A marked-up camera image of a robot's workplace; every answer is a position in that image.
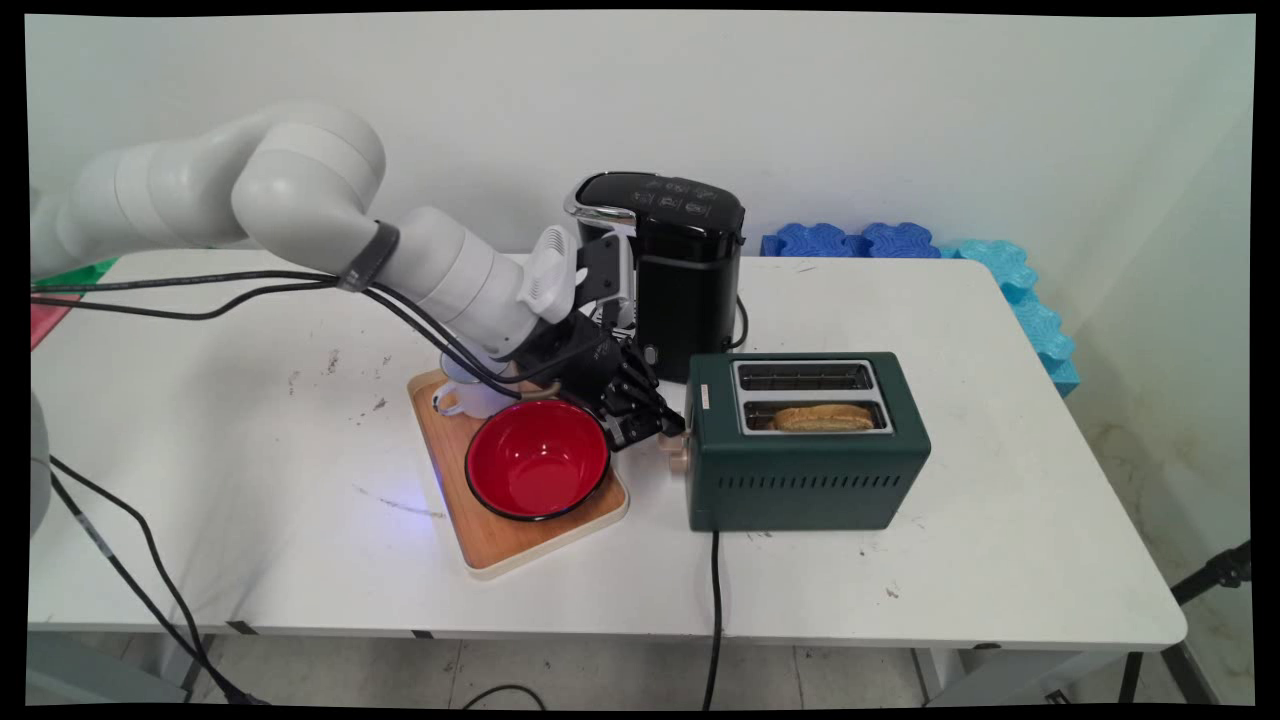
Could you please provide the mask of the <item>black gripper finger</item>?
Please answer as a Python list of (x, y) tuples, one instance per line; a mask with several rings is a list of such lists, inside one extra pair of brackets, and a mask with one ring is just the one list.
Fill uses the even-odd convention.
[(614, 410), (662, 411), (668, 407), (653, 366), (636, 345), (621, 345), (620, 363), (614, 369)]
[(676, 437), (686, 421), (650, 386), (607, 386), (600, 420), (611, 451), (622, 451), (653, 436)]

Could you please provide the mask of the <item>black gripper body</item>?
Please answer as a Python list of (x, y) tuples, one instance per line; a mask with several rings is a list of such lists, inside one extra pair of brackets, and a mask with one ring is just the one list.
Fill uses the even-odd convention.
[(582, 401), (600, 401), (637, 388), (632, 338), (605, 329), (584, 313), (552, 323), (538, 318), (530, 336), (515, 350), (515, 377), (548, 386)]

